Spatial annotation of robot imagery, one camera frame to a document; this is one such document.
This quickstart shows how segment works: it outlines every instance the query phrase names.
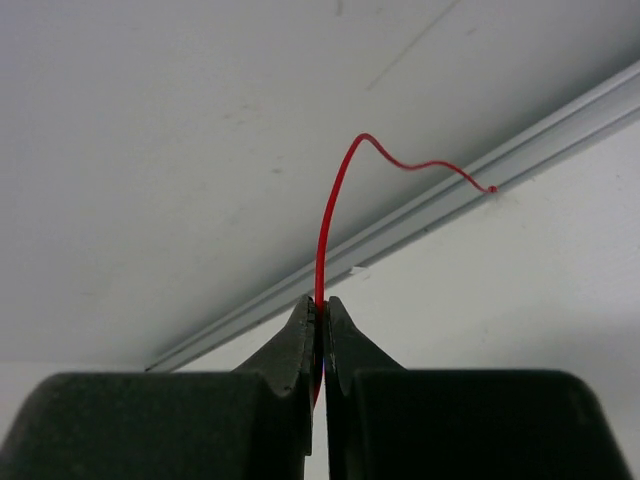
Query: ceiling trim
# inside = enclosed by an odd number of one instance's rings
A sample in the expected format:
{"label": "ceiling trim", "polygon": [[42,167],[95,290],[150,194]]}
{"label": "ceiling trim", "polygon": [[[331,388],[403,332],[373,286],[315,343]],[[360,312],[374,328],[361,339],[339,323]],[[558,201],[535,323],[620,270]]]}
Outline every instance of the ceiling trim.
{"label": "ceiling trim", "polygon": [[[483,184],[508,189],[593,142],[640,119],[640,62],[466,167]],[[403,207],[330,250],[326,280],[372,263],[475,207],[486,197],[452,175]],[[147,371],[171,371],[263,323],[313,290],[314,262],[251,301],[212,321],[160,355]]]}

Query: red wire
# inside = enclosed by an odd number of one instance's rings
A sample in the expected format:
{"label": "red wire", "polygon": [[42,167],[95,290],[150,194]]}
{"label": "red wire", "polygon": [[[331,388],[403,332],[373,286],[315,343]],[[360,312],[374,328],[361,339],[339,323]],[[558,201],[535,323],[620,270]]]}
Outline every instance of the red wire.
{"label": "red wire", "polygon": [[314,399],[313,404],[315,405],[318,401],[318,396],[320,394],[320,385],[322,384],[322,355],[323,355],[323,346],[322,346],[322,317],[324,314],[324,264],[325,258],[327,255],[327,241],[329,239],[329,227],[331,226],[331,217],[333,216],[333,210],[336,207],[336,202],[338,200],[338,194],[340,193],[340,188],[342,187],[342,182],[344,181],[344,177],[347,173],[347,168],[349,167],[349,163],[351,163],[351,159],[353,158],[354,153],[356,152],[358,146],[363,141],[368,141],[371,145],[373,145],[380,154],[387,159],[390,163],[395,165],[396,167],[407,170],[421,170],[423,168],[431,167],[431,166],[440,166],[445,167],[450,170],[453,170],[459,175],[462,175],[465,180],[467,180],[471,185],[484,193],[496,193],[498,191],[498,187],[491,185],[489,188],[484,188],[478,182],[476,182],[471,175],[463,171],[460,167],[445,162],[442,160],[429,160],[428,162],[418,163],[415,165],[407,165],[402,162],[399,162],[395,158],[391,156],[389,152],[385,150],[385,148],[369,133],[361,133],[358,135],[347,153],[342,160],[342,164],[340,165],[340,169],[338,170],[338,174],[336,175],[336,179],[333,182],[333,188],[331,189],[331,194],[329,195],[329,200],[327,201],[327,206],[324,210],[324,217],[322,218],[322,226],[320,227],[320,235],[318,237],[318,251],[316,253],[316,285],[315,285],[315,304],[316,309],[318,310],[318,321],[316,324],[316,341],[315,341],[315,358],[314,358]]}

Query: metal ceiling track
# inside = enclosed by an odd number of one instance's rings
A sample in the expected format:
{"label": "metal ceiling track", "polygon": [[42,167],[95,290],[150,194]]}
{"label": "metal ceiling track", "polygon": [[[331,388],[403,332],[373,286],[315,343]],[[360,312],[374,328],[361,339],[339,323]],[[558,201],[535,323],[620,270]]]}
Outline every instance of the metal ceiling track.
{"label": "metal ceiling track", "polygon": [[[640,120],[640,62],[574,100],[553,115],[468,165],[486,185],[508,189],[576,151]],[[380,219],[327,255],[327,283],[367,265],[484,201],[452,175]],[[312,291],[314,262],[292,272],[235,310],[171,348],[147,371],[171,371],[265,322]]]}

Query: white ceiling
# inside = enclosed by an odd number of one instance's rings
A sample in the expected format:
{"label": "white ceiling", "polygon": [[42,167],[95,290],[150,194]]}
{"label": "white ceiling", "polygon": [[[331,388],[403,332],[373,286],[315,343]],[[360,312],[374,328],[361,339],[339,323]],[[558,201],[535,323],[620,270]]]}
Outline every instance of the white ceiling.
{"label": "white ceiling", "polygon": [[[147,364],[311,259],[357,133],[467,163],[637,60],[638,25],[635,0],[3,2],[0,361]],[[437,178],[366,149],[332,238]]]}

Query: white wall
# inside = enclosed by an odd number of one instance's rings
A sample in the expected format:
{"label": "white wall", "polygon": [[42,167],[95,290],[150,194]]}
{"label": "white wall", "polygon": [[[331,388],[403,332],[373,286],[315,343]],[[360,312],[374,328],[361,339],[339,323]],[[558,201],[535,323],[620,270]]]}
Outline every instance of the white wall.
{"label": "white wall", "polygon": [[[638,60],[639,24],[631,0],[0,1],[0,361],[151,364],[310,260],[357,133],[475,161]],[[333,239],[446,174],[363,148]]]}
{"label": "white wall", "polygon": [[0,363],[0,443],[22,402],[45,378],[60,372],[123,370],[123,367],[56,363]]}
{"label": "white wall", "polygon": [[[577,374],[597,392],[640,477],[639,151],[636,123],[330,293],[407,367]],[[279,316],[185,370],[236,366],[285,319]],[[328,478],[321,398],[307,479]]]}

